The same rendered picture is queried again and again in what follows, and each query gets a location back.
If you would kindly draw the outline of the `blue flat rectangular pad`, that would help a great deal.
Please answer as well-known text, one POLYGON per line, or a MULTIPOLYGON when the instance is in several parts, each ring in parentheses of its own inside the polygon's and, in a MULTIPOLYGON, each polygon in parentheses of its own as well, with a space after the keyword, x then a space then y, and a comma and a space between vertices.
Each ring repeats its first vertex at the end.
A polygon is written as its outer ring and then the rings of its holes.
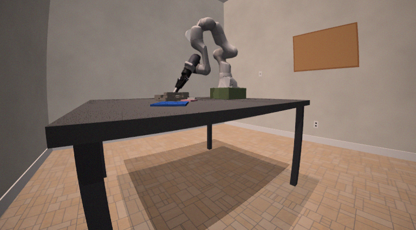
POLYGON ((150 107, 186 106, 188 103, 188 101, 158 102, 150 104, 150 107))

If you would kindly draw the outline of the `beige desk phone body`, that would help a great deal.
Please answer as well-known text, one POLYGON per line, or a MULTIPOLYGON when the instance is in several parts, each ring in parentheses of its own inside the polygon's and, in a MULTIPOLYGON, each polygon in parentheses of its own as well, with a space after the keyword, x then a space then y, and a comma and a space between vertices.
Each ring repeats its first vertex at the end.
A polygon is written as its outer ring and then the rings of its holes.
POLYGON ((179 95, 179 96, 164 96, 164 95, 155 95, 155 101, 181 101, 187 100, 189 95, 179 95))

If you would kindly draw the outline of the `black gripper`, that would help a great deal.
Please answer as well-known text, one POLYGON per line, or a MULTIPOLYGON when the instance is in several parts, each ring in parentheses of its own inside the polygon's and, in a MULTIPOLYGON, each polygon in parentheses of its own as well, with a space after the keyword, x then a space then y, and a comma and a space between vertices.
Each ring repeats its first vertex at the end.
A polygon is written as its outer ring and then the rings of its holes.
POLYGON ((181 73, 182 75, 181 75, 181 77, 180 77, 180 79, 178 79, 177 80, 177 83, 176 83, 176 85, 175 85, 175 90, 174 90, 174 92, 178 92, 179 91, 179 89, 181 89, 183 86, 184 86, 184 84, 189 80, 188 78, 191 76, 191 74, 192 74, 192 71, 190 70, 190 69, 187 69, 187 68, 184 68, 184 70, 182 71, 182 73, 181 73))

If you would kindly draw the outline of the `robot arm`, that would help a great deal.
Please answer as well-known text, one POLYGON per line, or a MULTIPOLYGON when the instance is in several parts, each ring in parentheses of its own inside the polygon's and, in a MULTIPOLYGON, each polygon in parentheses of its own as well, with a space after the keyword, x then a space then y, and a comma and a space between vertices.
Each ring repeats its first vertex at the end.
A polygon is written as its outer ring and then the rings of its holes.
POLYGON ((200 19, 197 25, 191 28, 190 33, 191 46, 202 54, 203 64, 200 64, 200 55, 193 54, 188 62, 185 62, 184 68, 190 69, 194 74, 208 75, 210 73, 211 68, 207 47, 203 42, 203 32, 207 30, 211 30, 215 44, 221 47, 213 52, 213 57, 219 64, 218 88, 232 86, 233 88, 240 88, 237 87, 237 82, 232 78, 231 65, 226 62, 226 59, 236 57, 238 50, 227 41, 220 23, 215 23, 212 18, 206 17, 200 19))

